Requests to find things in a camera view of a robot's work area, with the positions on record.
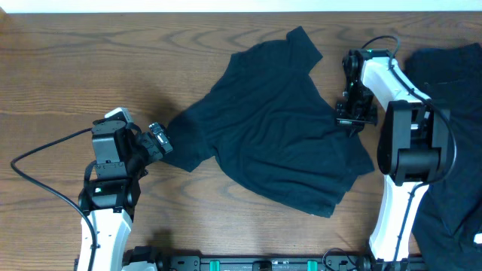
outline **green connector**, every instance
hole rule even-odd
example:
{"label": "green connector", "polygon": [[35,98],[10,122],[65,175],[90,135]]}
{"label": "green connector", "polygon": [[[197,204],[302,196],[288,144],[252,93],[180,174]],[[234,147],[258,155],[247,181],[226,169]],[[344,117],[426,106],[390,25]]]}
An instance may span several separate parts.
{"label": "green connector", "polygon": [[211,260],[209,262],[209,271],[220,271],[220,265],[219,260]]}
{"label": "green connector", "polygon": [[318,271],[318,262],[315,260],[308,260],[308,271]]}

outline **wood grain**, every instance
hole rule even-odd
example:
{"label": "wood grain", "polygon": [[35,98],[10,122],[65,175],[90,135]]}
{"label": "wood grain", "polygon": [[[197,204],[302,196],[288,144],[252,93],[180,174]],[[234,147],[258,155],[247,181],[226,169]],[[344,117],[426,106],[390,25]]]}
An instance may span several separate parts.
{"label": "wood grain", "polygon": [[[396,34],[398,59],[423,47],[480,41],[481,13],[17,14],[0,25],[0,269],[71,270],[80,218],[64,202],[16,176],[20,153],[89,127],[128,107],[140,127],[168,123],[206,95],[230,55],[303,26],[323,60],[311,71],[331,105],[340,62],[370,38]],[[392,46],[381,41],[380,47]],[[361,140],[375,160],[379,127]],[[47,149],[21,169],[76,200],[94,158],[88,135]],[[321,254],[363,249],[383,193],[379,172],[360,177],[332,218],[306,215],[230,180],[211,159],[187,173],[154,164],[127,244],[204,254]],[[411,252],[418,248],[411,239]]]}

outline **t-shirt sleeve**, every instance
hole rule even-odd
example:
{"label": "t-shirt sleeve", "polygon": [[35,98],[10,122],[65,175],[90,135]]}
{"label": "t-shirt sleeve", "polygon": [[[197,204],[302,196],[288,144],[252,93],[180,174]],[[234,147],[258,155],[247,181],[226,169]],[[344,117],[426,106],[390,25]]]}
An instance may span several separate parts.
{"label": "t-shirt sleeve", "polygon": [[301,26],[284,41],[266,41],[231,57],[227,73],[237,69],[287,68],[309,73],[322,58]]}

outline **black cloth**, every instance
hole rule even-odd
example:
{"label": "black cloth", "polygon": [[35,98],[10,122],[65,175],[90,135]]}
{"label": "black cloth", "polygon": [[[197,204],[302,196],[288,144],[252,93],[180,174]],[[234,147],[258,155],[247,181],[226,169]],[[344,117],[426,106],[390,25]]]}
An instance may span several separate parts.
{"label": "black cloth", "polygon": [[[421,50],[406,75],[435,101],[450,106],[457,161],[446,181],[433,184],[420,203],[413,234],[430,270],[482,270],[482,49]],[[449,146],[449,160],[453,146]]]}
{"label": "black cloth", "polygon": [[374,168],[311,81],[321,58],[301,27],[233,54],[211,92],[169,124],[174,151],[163,161],[190,172],[215,156],[243,187],[330,217],[357,176]]}

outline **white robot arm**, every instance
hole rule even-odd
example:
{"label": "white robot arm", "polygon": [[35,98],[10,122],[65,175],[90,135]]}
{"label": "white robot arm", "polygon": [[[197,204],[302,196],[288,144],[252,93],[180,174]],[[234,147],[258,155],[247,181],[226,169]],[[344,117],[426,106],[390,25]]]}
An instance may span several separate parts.
{"label": "white robot arm", "polygon": [[[136,259],[123,265],[127,239],[133,226],[133,221],[125,210],[120,212],[116,212],[114,209],[96,210],[92,211],[88,218],[97,232],[97,243],[99,244],[92,271],[158,271],[159,259],[156,259],[152,253],[148,254],[149,257]],[[78,271],[87,270],[92,246],[92,237],[84,219],[81,224],[82,246]]]}
{"label": "white robot arm", "polygon": [[377,150],[384,193],[369,239],[371,265],[382,270],[397,263],[405,270],[416,210],[429,187],[423,184],[444,169],[449,131],[427,106],[430,97],[408,80],[389,51],[351,50],[343,67],[347,100],[337,104],[337,124],[350,128],[351,135],[366,123],[377,124],[373,97],[386,112]]}

